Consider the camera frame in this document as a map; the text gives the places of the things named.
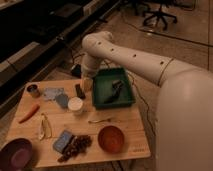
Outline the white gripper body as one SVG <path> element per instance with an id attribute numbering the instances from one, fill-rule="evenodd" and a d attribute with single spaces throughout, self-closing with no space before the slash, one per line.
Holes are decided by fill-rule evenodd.
<path id="1" fill-rule="evenodd" d="M 93 85 L 93 77 L 97 75 L 100 68 L 99 61 L 83 61 L 82 62 L 82 81 L 81 86 L 84 92 L 91 90 Z"/>

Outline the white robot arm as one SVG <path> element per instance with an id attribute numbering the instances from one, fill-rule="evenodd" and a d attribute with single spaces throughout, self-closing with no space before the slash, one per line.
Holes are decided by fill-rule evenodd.
<path id="1" fill-rule="evenodd" d="M 118 46 L 101 31 L 82 40 L 82 75 L 93 77 L 104 59 L 160 87 L 156 116 L 156 171 L 213 171 L 213 73 L 192 64 Z"/>

